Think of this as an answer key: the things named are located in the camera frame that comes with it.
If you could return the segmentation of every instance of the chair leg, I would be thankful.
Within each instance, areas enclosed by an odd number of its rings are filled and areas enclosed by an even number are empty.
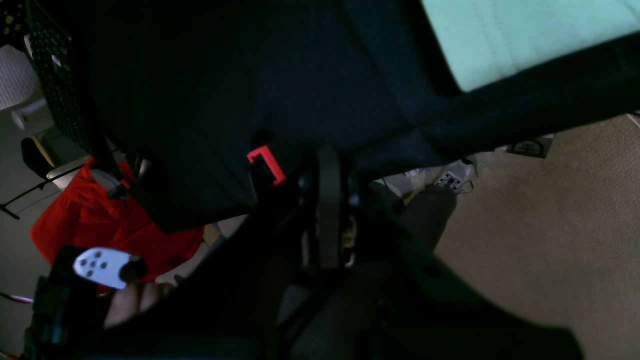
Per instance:
[[[46,104],[47,104],[47,101],[44,98],[42,98],[35,101],[33,104],[29,104],[23,108],[19,108],[11,111],[13,122],[20,130],[24,130],[27,127],[26,117],[40,110]]]

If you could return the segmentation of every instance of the cable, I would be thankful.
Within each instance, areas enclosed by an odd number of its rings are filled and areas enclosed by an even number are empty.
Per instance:
[[[11,300],[13,302],[18,302],[20,304],[33,304],[33,299],[29,299],[28,297],[21,297],[5,293],[0,293],[0,297]]]
[[[23,192],[22,194],[14,197],[13,199],[9,200],[8,202],[5,202],[4,204],[0,204],[0,211],[2,211],[3,213],[8,214],[9,216],[11,216],[12,218],[16,219],[16,220],[20,220],[20,217],[18,215],[16,215],[15,213],[12,213],[10,210],[8,210],[6,207],[9,206],[9,204],[13,203],[14,201],[18,200],[19,198],[27,195],[28,193],[32,192],[33,190],[36,189],[40,189],[43,190],[44,186],[46,184],[52,183],[54,180],[57,180],[67,174],[71,174],[72,172],[79,170],[80,168],[82,168],[84,165],[80,165],[78,167],[74,167],[73,169],[70,169],[68,171],[63,172],[62,174],[56,176],[56,177],[52,177],[51,179],[48,179],[40,184],[37,184],[36,186],[30,188],[29,190]]]
[[[462,188],[462,186],[464,186],[466,183],[471,184],[471,190],[469,190],[469,191],[467,191],[467,192],[460,192],[460,193],[458,193],[458,195],[462,195],[462,194],[464,194],[464,193],[470,193],[470,192],[472,192],[472,191],[474,191],[474,190],[476,189],[476,187],[474,186],[474,182],[473,182],[473,181],[471,181],[471,180],[467,180],[467,181],[465,181],[464,183],[462,183],[462,185],[460,185],[460,188]]]
[[[382,178],[382,182],[385,183],[385,188],[387,188],[387,191],[385,192],[385,204],[388,203],[389,201],[389,192],[391,191],[391,189],[389,188],[389,184],[387,184],[387,180],[385,180],[385,178]]]
[[[27,206],[26,206],[25,208],[23,208],[22,210],[20,210],[20,211],[16,211],[16,212],[15,212],[15,214],[16,214],[16,215],[18,215],[19,213],[22,213],[23,211],[25,211],[25,210],[27,210],[28,208],[30,208],[31,206],[33,206],[33,205],[35,205],[35,204],[39,203],[40,201],[43,201],[44,199],[46,199],[46,198],[48,198],[48,197],[52,197],[53,195],[56,195],[56,194],[60,193],[60,191],[62,191],[62,190],[58,190],[57,192],[54,192],[54,193],[52,193],[52,194],[49,194],[49,195],[47,195],[47,196],[43,197],[43,198],[42,198],[42,199],[40,199],[40,200],[36,200],[36,201],[32,202],[31,204],[27,205]]]

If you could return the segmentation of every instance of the light green fabric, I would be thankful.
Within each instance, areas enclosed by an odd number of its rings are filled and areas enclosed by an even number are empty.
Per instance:
[[[422,0],[463,91],[640,30],[640,0]]]

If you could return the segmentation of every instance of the white game controller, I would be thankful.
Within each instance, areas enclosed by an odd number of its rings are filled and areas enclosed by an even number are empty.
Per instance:
[[[74,271],[89,281],[97,282],[115,289],[124,289],[127,283],[120,278],[122,268],[131,262],[128,252],[94,247],[76,258]]]

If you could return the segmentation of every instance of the finger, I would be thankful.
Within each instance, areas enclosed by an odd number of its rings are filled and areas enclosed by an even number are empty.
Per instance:
[[[129,262],[120,269],[120,278],[125,282],[138,282],[147,274],[147,263],[138,256],[131,256]]]
[[[160,284],[160,290],[162,293],[162,296],[167,296],[169,295],[169,293],[175,289],[175,285],[173,285],[170,282],[165,282],[164,284]]]
[[[184,276],[181,276],[181,275],[175,274],[175,275],[173,276],[173,280],[175,280],[175,283],[176,283],[176,284],[180,285],[180,283],[181,283],[182,281],[184,281]]]
[[[137,284],[128,284],[116,291],[104,319],[105,329],[116,326],[133,317],[138,312],[139,292]]]
[[[146,311],[152,307],[162,297],[162,290],[155,282],[144,284],[142,289],[142,299],[140,300],[140,311]]]

